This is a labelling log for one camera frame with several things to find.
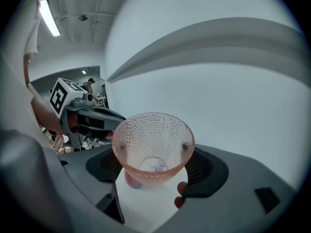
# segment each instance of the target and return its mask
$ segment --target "white curved panel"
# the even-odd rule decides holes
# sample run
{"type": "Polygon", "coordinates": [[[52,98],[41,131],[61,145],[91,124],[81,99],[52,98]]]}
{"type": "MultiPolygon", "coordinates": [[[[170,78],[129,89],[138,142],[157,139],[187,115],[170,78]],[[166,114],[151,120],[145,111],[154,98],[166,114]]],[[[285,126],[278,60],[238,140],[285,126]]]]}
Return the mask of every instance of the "white curved panel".
{"type": "Polygon", "coordinates": [[[226,17],[261,18],[299,31],[281,0],[125,0],[106,43],[107,75],[169,33],[226,17]]]}

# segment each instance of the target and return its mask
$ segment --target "person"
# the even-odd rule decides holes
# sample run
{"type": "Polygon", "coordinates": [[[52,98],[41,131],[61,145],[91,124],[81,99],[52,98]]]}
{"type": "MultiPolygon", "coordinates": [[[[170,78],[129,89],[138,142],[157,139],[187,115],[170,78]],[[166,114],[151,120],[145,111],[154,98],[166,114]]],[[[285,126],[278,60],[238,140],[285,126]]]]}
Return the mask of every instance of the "person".
{"type": "Polygon", "coordinates": [[[93,83],[95,83],[95,81],[94,81],[92,78],[90,78],[90,79],[88,80],[88,82],[84,82],[84,83],[83,83],[82,88],[83,88],[85,91],[88,91],[89,93],[92,93],[92,95],[93,95],[93,89],[92,89],[92,86],[91,86],[91,84],[93,84],[93,83]]]}

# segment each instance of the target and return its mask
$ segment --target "cable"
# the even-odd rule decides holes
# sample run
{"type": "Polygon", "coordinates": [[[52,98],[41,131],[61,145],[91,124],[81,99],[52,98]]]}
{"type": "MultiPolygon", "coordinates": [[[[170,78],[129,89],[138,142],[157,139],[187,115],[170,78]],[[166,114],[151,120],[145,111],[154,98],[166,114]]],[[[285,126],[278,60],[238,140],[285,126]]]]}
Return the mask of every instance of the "cable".
{"type": "Polygon", "coordinates": [[[62,21],[60,22],[60,24],[57,26],[57,27],[59,27],[60,25],[62,25],[62,23],[63,23],[63,20],[65,20],[65,19],[62,19],[62,21]]]}
{"type": "Polygon", "coordinates": [[[91,147],[89,146],[89,143],[86,141],[86,143],[87,143],[87,145],[88,145],[88,147],[89,147],[89,149],[91,149],[91,147]]]}

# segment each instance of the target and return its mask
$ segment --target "small pink object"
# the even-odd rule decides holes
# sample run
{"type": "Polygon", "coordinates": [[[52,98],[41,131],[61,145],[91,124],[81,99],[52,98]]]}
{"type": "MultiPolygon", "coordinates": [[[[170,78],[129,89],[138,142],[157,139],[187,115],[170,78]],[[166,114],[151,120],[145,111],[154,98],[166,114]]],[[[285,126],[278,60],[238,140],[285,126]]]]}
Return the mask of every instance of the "small pink object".
{"type": "Polygon", "coordinates": [[[160,185],[174,177],[194,151],[194,137],[180,119],[144,113],[122,122],[112,138],[113,152],[130,187],[160,185]]]}
{"type": "Polygon", "coordinates": [[[142,183],[138,182],[131,175],[129,175],[127,171],[124,171],[124,178],[126,183],[132,188],[139,188],[142,185],[142,183]]]}

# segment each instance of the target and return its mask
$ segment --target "gray surface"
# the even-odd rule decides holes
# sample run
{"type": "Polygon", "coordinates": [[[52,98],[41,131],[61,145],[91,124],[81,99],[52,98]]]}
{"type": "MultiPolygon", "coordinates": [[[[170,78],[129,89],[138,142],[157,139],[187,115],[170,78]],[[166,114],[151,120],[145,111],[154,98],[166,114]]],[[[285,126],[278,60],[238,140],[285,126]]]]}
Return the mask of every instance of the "gray surface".
{"type": "Polygon", "coordinates": [[[0,142],[1,179],[16,203],[44,228],[52,232],[72,232],[41,146],[17,131],[1,131],[0,142]]]}
{"type": "Polygon", "coordinates": [[[109,148],[111,148],[111,145],[59,156],[60,160],[69,162],[69,165],[64,166],[66,173],[75,183],[77,188],[94,205],[96,205],[106,194],[111,192],[112,183],[99,182],[87,171],[86,162],[89,158],[109,148]]]}
{"type": "Polygon", "coordinates": [[[186,199],[181,209],[156,233],[262,232],[293,199],[294,191],[260,162],[203,145],[197,144],[196,147],[225,161],[229,177],[211,197],[186,199]],[[254,192],[262,187],[270,187],[280,200],[280,204],[267,215],[254,192]]]}
{"type": "MultiPolygon", "coordinates": [[[[47,160],[48,169],[54,181],[54,186],[64,202],[68,215],[71,220],[72,227],[76,233],[103,233],[103,232],[118,232],[118,233],[137,233],[129,229],[109,216],[102,213],[89,198],[77,188],[70,177],[65,172],[60,164],[60,160],[52,149],[43,149],[47,160]]],[[[88,154],[93,155],[96,150],[87,150],[88,154]]],[[[91,184],[88,189],[94,190],[95,184],[91,184]]]]}
{"type": "MultiPolygon", "coordinates": [[[[293,199],[294,191],[260,162],[223,150],[202,145],[196,146],[225,161],[229,168],[229,177],[226,183],[209,198],[187,198],[182,208],[163,226],[156,230],[155,233],[262,232],[281,216],[293,199]],[[268,214],[265,213],[260,200],[254,192],[255,189],[262,187],[270,187],[280,200],[280,204],[268,214]]],[[[105,229],[108,232],[121,232],[118,227],[120,226],[123,231],[131,232],[132,230],[129,228],[123,227],[103,214],[102,217],[105,220],[101,220],[100,225],[97,225],[99,223],[97,220],[100,220],[100,216],[98,215],[99,210],[96,209],[95,204],[106,193],[110,192],[111,184],[96,180],[87,172],[85,164],[90,157],[110,147],[111,145],[107,145],[93,150],[59,156],[59,159],[66,160],[69,164],[61,167],[58,160],[53,160],[55,166],[51,167],[51,171],[54,173],[61,172],[62,175],[52,176],[55,186],[60,190],[61,196],[64,197],[65,201],[70,200],[69,214],[82,215],[88,213],[89,215],[86,220],[89,224],[94,224],[87,227],[81,226],[84,219],[79,220],[75,218],[74,224],[77,227],[83,227],[84,229],[90,227],[94,230],[93,232],[97,232],[97,230],[99,232],[102,229],[101,227],[105,225],[105,229]],[[67,180],[66,185],[61,182],[61,179],[67,180]],[[70,189],[66,188],[69,185],[67,184],[69,182],[68,180],[70,180],[70,189]]],[[[47,156],[47,158],[51,162],[51,158],[55,159],[57,156],[47,156]]]]}

